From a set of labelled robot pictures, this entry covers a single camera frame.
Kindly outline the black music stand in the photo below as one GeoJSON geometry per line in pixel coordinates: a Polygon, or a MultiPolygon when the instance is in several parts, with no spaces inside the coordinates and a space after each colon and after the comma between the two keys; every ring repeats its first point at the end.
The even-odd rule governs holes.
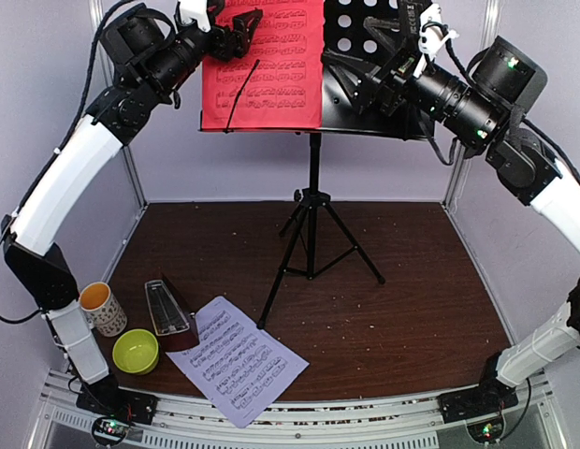
{"type": "MultiPolygon", "coordinates": [[[[383,20],[399,20],[398,3],[394,6],[376,7],[372,12],[361,12],[363,20],[375,17],[383,20]]],[[[401,140],[423,139],[423,126],[429,123],[428,119],[419,119],[415,108],[402,104],[390,117],[384,116],[379,111],[366,112],[363,116],[348,119],[344,113],[334,112],[332,106],[340,102],[339,98],[331,94],[324,95],[322,106],[323,116],[332,120],[336,125],[330,130],[356,135],[371,135],[382,138],[399,138],[401,140]]],[[[328,269],[334,267],[351,253],[358,253],[368,266],[379,284],[385,283],[385,278],[374,265],[365,250],[350,232],[338,213],[331,204],[331,196],[320,190],[320,163],[322,148],[323,129],[308,129],[305,133],[309,136],[310,162],[309,162],[309,185],[302,190],[296,190],[294,199],[296,208],[279,231],[279,236],[285,236],[288,230],[292,230],[292,236],[287,244],[282,262],[278,268],[268,299],[257,322],[257,327],[266,327],[269,312],[274,299],[281,287],[283,277],[297,275],[309,281],[317,278],[328,269]],[[350,248],[321,268],[316,263],[316,237],[317,217],[320,209],[326,210],[331,219],[338,226],[343,235],[349,240],[350,248]]]]}

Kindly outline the red sheet music page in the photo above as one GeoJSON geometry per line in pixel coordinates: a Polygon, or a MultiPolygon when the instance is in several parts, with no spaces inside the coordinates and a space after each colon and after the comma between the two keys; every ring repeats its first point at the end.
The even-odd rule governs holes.
{"type": "Polygon", "coordinates": [[[204,131],[314,130],[323,124],[324,3],[227,1],[217,22],[230,25],[259,8],[263,18],[246,56],[202,64],[204,131]]]}

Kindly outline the wooden metronome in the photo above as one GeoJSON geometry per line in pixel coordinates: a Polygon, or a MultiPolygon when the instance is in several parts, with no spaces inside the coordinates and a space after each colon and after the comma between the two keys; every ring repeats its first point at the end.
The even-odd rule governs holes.
{"type": "Polygon", "coordinates": [[[196,314],[173,282],[164,274],[144,284],[153,333],[166,353],[199,344],[196,314]]]}

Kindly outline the white sheet music page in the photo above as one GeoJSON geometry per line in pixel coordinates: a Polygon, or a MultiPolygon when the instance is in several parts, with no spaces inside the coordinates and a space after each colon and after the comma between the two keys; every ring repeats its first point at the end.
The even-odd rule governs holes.
{"type": "Polygon", "coordinates": [[[235,427],[249,426],[309,366],[223,296],[196,323],[199,344],[167,356],[235,427]]]}

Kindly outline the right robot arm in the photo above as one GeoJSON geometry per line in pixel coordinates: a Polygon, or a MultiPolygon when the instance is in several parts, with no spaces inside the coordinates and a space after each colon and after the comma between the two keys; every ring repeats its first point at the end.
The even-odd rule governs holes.
{"type": "Polygon", "coordinates": [[[381,64],[323,52],[323,64],[353,109],[377,106],[391,115],[412,106],[417,121],[434,121],[453,133],[468,157],[483,155],[500,183],[550,222],[580,254],[580,174],[566,153],[527,117],[547,84],[545,71],[502,37],[450,73],[435,62],[452,51],[457,31],[430,6],[415,30],[394,44],[390,22],[368,17],[365,30],[389,51],[381,64]]]}

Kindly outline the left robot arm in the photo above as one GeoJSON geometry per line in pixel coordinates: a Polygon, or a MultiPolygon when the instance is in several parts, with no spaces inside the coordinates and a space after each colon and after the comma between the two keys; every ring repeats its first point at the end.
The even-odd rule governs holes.
{"type": "Polygon", "coordinates": [[[105,415],[125,396],[110,372],[78,302],[79,288],[55,237],[94,177],[139,134],[159,105],[178,106],[179,90],[207,57],[245,57],[262,21],[255,7],[217,22],[222,1],[180,1],[173,16],[120,1],[103,16],[91,49],[114,67],[111,85],[83,96],[61,144],[2,225],[0,254],[31,294],[39,314],[105,415]]]}

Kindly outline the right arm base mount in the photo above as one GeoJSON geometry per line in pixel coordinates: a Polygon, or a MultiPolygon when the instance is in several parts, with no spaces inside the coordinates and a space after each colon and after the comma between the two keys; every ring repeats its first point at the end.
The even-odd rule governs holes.
{"type": "Polygon", "coordinates": [[[506,434],[504,412],[518,404],[511,387],[481,387],[461,389],[438,397],[445,424],[464,421],[474,442],[497,443],[506,434]]]}

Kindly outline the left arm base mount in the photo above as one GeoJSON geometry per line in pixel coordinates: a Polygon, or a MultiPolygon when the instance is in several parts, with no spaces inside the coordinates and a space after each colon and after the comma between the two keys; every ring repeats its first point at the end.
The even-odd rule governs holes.
{"type": "Polygon", "coordinates": [[[121,389],[110,380],[98,384],[82,382],[76,401],[79,409],[96,414],[90,433],[104,448],[122,443],[139,430],[140,425],[150,425],[157,404],[157,396],[121,389]]]}

